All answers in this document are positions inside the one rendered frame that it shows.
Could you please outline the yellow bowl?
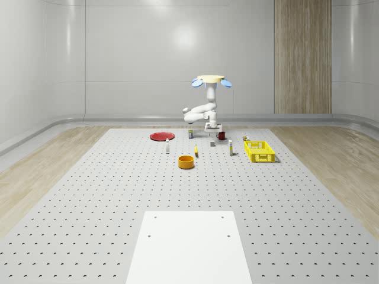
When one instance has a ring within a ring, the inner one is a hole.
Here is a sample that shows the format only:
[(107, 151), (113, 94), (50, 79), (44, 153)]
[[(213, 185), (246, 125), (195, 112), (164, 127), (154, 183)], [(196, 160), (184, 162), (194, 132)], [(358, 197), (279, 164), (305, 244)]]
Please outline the yellow bowl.
[(192, 156), (179, 156), (178, 166), (181, 169), (192, 169), (194, 167), (194, 158)]

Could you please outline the drone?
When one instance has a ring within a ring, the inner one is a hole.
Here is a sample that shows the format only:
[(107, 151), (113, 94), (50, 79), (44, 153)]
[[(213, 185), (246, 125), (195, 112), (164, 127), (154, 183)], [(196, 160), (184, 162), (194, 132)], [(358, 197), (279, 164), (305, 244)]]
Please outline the drone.
[(192, 80), (192, 86), (195, 88), (201, 86), (203, 83), (221, 83), (227, 88), (232, 87), (232, 83), (220, 75), (201, 75)]

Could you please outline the red plate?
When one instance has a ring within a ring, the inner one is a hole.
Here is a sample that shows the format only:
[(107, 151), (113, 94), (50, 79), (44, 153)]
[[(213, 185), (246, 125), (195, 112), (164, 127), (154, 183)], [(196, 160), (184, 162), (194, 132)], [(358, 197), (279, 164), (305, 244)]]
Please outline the red plate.
[(156, 132), (150, 135), (150, 139), (154, 141), (166, 141), (175, 138), (175, 134), (170, 132)]

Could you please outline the yellow basket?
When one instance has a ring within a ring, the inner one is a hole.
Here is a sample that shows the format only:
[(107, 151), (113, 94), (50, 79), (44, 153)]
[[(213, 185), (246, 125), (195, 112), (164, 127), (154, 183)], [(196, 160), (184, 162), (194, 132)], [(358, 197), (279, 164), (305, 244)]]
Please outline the yellow basket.
[(274, 162), (275, 152), (266, 141), (244, 141), (244, 149), (251, 162)]

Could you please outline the white board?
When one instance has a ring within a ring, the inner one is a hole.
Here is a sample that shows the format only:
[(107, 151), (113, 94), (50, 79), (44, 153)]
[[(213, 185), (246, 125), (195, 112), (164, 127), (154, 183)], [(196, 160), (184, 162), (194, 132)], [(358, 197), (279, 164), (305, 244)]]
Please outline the white board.
[(147, 211), (126, 284), (252, 284), (232, 211)]

